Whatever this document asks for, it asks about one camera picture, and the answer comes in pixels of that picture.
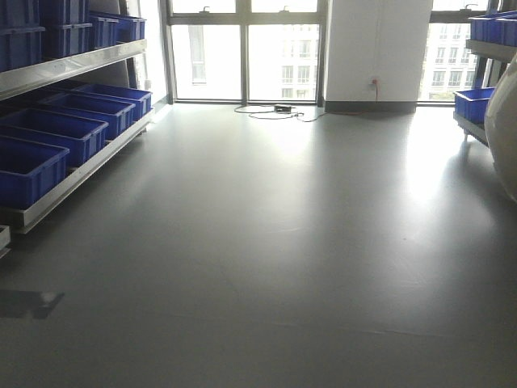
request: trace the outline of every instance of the metal shelf frame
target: metal shelf frame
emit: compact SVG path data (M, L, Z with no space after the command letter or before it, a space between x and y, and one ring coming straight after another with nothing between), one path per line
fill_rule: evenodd
M0 101L141 54L146 40L118 44L0 73Z
M480 40L467 40L466 48L480 57L492 58L505 63L510 63L517 53L517 47L482 42Z
M11 230L9 226L0 225L0 259L9 252L7 246L11 242Z
M485 126L483 124L474 124L472 121L465 119L457 113L454 113L454 120L456 120L458 125L463 129L465 136L471 135L485 146L488 146Z
M0 208L0 224L10 225L14 233L27 234L132 139L144 132L152 118L153 111L122 132L30 208L26 210Z

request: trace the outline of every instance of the white wall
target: white wall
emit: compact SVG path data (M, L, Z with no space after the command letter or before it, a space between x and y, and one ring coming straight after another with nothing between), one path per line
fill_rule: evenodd
M432 0L333 0L326 101L416 101Z

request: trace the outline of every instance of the plastic crate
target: plastic crate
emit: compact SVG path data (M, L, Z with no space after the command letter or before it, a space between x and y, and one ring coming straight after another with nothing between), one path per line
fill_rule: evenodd
M108 99L99 99L86 95L69 95L61 93L50 97L44 104L54 112L106 121L106 138L113 140L132 125L134 103L120 103Z
M118 14L108 14L106 12L92 11L90 14L101 18L116 19L119 21L116 25L117 42L133 42L134 40L145 39L145 19Z
M501 12L484 15L470 20L470 37L473 40L482 40L490 43L502 43L502 26L497 19L517 15L517 11Z
M0 134L68 148L68 165L79 167L106 143L107 123L62 113L25 109L0 118Z
M91 23L53 26L43 38L43 55L47 58L63 58L89 50Z
M0 0L0 29L40 25L38 0Z
M9 105L0 105L0 118L17 112L19 109Z
M456 113L474 124L485 122L486 106L494 93L494 87L457 91L454 93Z
M0 72L41 62L43 27L0 30Z
M91 15L90 23L93 24L92 32L90 33L90 50L102 49L116 44L118 20Z
M71 91L76 87L80 87L83 85L87 85L86 82L75 81L74 79L64 79L63 81L58 81L50 85L47 89L61 89L63 91Z
M5 101L2 101L2 104L5 103L5 105L17 108L37 107L38 105L40 105L40 101L57 94L59 94L58 91L52 91L48 89L35 89L33 91L28 91L21 95L11 97L10 99L6 99Z
M152 109L151 95L149 91L140 91L138 89L130 89L127 87L119 86L108 86L99 84L87 84L78 86L75 88L76 91L86 92L89 94L97 95L99 97L116 97L123 98L130 103L135 104L135 115L134 120L141 119L145 114L149 113Z
M54 145L0 137L0 206L33 205L65 178L68 153Z
M497 19L501 24L502 41L506 46L517 46L517 15L507 19Z
M89 0L40 0L40 19L44 26L88 23Z

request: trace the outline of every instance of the metal shelf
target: metal shelf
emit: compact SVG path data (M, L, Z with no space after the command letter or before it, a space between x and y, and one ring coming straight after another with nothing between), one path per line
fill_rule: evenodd
M9 226L0 225L0 259L7 254L7 246L11 242L11 231Z
M457 113L454 113L454 120L456 120L458 125L464 130L465 135L471 135L485 146L488 146L485 126L483 124L474 124L472 121L468 121Z
M467 40L466 47L471 49L473 54L506 63L510 63L517 53L517 47L482 42L480 40Z
M0 100L134 57L143 53L146 47L146 40L137 40L2 72Z
M0 208L0 224L11 226L13 232L26 234L34 228L45 216L54 210L75 189L90 178L100 167L124 148L132 139L145 130L152 120L153 112L148 113L133 126L111 141L85 164L72 172L48 192L33 206L26 210Z

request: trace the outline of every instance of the gray floor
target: gray floor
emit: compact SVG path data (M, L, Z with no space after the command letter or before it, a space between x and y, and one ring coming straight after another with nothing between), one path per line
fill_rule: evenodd
M64 294L0 386L517 386L517 204L451 116L172 107L0 263Z

